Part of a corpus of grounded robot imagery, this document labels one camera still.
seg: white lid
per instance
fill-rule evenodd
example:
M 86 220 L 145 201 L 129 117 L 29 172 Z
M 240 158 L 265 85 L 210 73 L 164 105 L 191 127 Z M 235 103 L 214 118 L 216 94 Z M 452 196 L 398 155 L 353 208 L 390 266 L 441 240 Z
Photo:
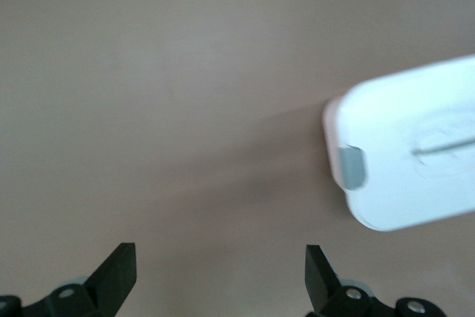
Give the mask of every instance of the white lid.
M 475 210 L 475 56 L 363 82 L 324 113 L 353 215 L 394 230 Z

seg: white container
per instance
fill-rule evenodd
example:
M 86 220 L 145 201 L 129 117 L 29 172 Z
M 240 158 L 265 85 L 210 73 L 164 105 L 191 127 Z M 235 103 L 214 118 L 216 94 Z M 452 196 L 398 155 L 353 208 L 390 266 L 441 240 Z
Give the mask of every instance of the white container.
M 475 56 L 383 76 L 324 110 L 336 183 L 388 231 L 475 210 Z

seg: silver screw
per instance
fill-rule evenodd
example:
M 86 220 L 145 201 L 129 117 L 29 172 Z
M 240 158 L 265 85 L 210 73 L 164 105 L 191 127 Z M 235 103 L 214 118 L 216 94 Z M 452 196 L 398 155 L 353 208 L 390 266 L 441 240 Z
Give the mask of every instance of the silver screw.
M 66 290 L 63 290 L 59 293 L 58 297 L 59 298 L 67 298 L 71 295 L 74 294 L 74 290 L 73 289 L 66 289 Z
M 361 293 L 357 289 L 348 289 L 347 296 L 353 300 L 361 299 Z
M 409 307 L 409 310 L 415 313 L 425 313 L 424 306 L 417 301 L 409 301 L 407 303 L 407 307 Z

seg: gray tab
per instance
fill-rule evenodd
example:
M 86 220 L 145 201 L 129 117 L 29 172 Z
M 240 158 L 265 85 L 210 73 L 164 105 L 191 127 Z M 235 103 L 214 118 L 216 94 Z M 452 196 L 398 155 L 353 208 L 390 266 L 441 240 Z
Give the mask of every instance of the gray tab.
M 339 152 L 344 188 L 350 191 L 360 188 L 366 179 L 364 152 L 352 146 L 339 148 Z

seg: beige surface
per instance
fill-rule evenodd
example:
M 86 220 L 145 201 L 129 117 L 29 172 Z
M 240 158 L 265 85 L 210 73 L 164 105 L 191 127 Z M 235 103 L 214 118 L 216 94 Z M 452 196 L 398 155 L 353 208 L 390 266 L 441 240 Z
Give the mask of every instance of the beige surface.
M 475 215 L 364 228 L 322 105 L 475 53 L 475 0 L 0 0 L 0 293 L 135 241 L 118 316 L 304 316 L 305 244 L 393 305 L 475 316 Z

